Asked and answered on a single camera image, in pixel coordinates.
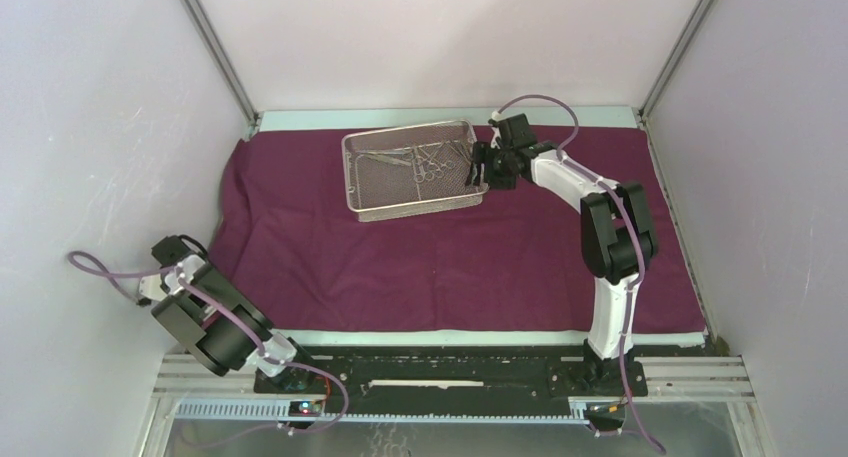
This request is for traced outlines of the metal mesh instrument tray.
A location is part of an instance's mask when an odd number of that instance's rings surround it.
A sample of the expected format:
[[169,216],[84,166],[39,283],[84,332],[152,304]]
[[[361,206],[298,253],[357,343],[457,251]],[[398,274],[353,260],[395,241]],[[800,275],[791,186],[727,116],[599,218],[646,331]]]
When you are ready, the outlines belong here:
[[346,135],[341,149],[348,208],[366,223],[480,204],[488,185],[466,182],[475,142],[466,120]]

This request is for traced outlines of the magenta surgical wrap cloth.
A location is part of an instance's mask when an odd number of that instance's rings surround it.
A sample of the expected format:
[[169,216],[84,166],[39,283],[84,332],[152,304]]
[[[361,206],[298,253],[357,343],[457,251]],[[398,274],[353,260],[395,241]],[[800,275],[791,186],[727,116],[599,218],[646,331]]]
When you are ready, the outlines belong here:
[[215,267],[274,324],[335,332],[586,331],[578,215],[528,182],[480,205],[361,223],[343,130],[263,132],[221,184]]

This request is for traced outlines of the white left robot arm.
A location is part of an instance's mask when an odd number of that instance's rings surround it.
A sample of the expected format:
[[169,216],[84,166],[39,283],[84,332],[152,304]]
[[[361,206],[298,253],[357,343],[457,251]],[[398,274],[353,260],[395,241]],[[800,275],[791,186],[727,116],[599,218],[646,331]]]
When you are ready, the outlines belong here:
[[273,330],[271,320],[208,259],[192,239],[167,236],[151,248],[163,274],[153,289],[164,296],[151,314],[189,354],[218,376],[255,366],[276,385],[304,393],[316,380],[314,359],[291,338]]

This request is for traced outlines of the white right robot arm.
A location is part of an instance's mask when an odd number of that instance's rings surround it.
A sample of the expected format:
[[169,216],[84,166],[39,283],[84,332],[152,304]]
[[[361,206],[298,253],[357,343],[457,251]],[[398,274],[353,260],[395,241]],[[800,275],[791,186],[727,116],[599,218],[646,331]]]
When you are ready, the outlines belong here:
[[594,277],[593,320],[587,344],[597,356],[581,369],[585,388],[606,395],[622,380],[614,358],[633,346],[635,303],[657,234],[644,187],[605,178],[569,156],[562,146],[537,139],[524,114],[492,114],[493,137],[471,152],[469,185],[512,190],[524,178],[552,192],[580,217],[584,265]]

